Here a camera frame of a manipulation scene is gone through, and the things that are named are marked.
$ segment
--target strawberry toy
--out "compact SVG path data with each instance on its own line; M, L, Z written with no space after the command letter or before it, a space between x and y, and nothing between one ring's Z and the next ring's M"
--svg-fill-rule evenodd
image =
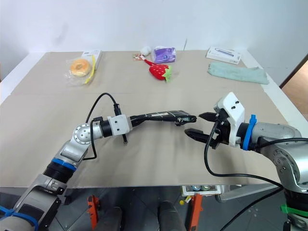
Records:
M159 80L165 80L167 83L170 81L171 77L171 70L172 67L166 64L155 64L150 62L149 60L146 60L143 55L141 55L141 58L150 65L149 71L150 73Z

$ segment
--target light blue cloth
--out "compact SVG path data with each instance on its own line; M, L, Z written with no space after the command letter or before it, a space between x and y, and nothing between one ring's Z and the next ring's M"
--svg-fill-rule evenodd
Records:
M269 80L265 71L258 67L235 67L226 63L212 62L209 65L207 72L213 76L233 79L237 81L269 84Z

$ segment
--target white box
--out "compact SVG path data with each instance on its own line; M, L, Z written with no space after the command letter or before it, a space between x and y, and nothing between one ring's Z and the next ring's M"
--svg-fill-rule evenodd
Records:
M85 58L85 57L91 57L92 55L94 55L95 58L95 68L94 70L97 69L98 64L100 63L100 59L102 56L102 53L100 50L92 50L92 51L84 51L81 55L81 57Z
M200 194L202 196L212 196L221 194L221 186L220 185L211 185L212 189L208 191L187 191L186 186L182 185L182 196L195 196L196 194Z
M117 115L114 117L107 116L113 136L129 133L131 130L130 123L126 115Z
M215 59L231 64L239 64L241 60L240 53L218 47L210 47L207 51L206 57L208 59Z

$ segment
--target green strap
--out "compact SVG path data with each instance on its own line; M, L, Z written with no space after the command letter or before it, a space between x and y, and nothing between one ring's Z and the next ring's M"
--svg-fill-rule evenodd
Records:
M280 209L283 213L294 213L294 214L297 214L297 215L300 215L300 216L308 217L308 212L298 210L298 209L295 209L295 208L290 208L287 205L280 206Z

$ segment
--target black cable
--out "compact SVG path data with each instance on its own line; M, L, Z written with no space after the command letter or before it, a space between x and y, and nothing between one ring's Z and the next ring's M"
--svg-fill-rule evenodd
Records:
M219 121L216 121L212 130L211 130L211 133L209 134L209 137L208 137L208 141L212 140L213 136L214 136L214 133L215 133L215 130L217 128L217 126L219 125ZM259 180L264 180L266 182L269 182L271 184L274 184L280 188L282 188L282 185L273 181L273 180L270 180L268 178L265 178L265 177L261 177L261 176L257 176L257 175L251 175L251 174L242 174L242 173L233 173L233 174L218 174L218 173L215 173L213 172L209 165L208 165L208 161L207 161L207 151L208 151L208 148L210 146L210 142L206 142L206 145L205 145L205 148L204 148L204 163L205 163L205 167L206 169L208 170L208 172L210 174L212 174L213 176L215 177L251 177L251 178L256 178L256 179L259 179Z
M94 138L93 138L93 120L91 120L91 122L90 122L90 137L91 137L91 144L92 144L94 156L88 157L88 158L83 158L83 160L93 160L97 157L96 149L95 149L95 145L94 145Z
M263 143L263 144L261 144L259 146L256 146L255 149L264 148L266 146L270 146L270 145L276 144L276 143L294 142L294 141L305 141L305 142L308 142L308 138L286 138L286 139L279 139L279 140L269 141L269 142Z
M282 190L282 188L279 188L273 192L270 192L269 194L266 194L265 196L262 196L261 198L253 201L252 203L250 203L249 205L247 205L245 208L243 208L240 212L238 212L227 224L224 225L224 227L221 228L220 231L224 231L229 225L231 225L232 222L234 222L241 214L243 214L247 209L249 209L251 206L254 206L256 203L269 198L270 196L273 196L274 194L280 192Z
M108 95L108 96L110 97L110 99L114 102L114 104L116 104L116 101L115 101L115 99L112 97L111 94L109 94L109 93L107 93L107 92L105 92L105 93L103 93L103 94L100 94L100 96L96 99L96 101L94 102L94 104L93 104L93 106L92 106L92 108L91 108L91 110L90 110L90 112L89 112L89 114L88 114L88 117L87 117L87 119L86 119L86 123L88 123L88 121L89 121L89 119L90 119L90 116L91 116L91 114L92 114L92 112L93 112L93 110L94 110L94 108L95 108L97 102L98 102L98 101L100 100L100 98L103 97L104 95Z
M114 104L117 104L115 99L112 97L111 94L105 92L105 93L102 93L100 94L99 97L97 97L96 101L94 102L89 114L88 114L88 117L86 119L86 123L88 123L89 119L90 119L90 116L96 106L96 104L98 103L98 101L101 99L101 97L103 97L104 95L108 95L110 97L110 99L112 100L112 102ZM93 120L90 122L90 137L91 137L91 145L92 145L92 149L93 149L93 153L94 153L94 156L93 157L88 157L88 158L83 158L83 160L93 160L97 157L97 154L96 154L96 149L95 149L95 144L94 144L94 138L93 138Z

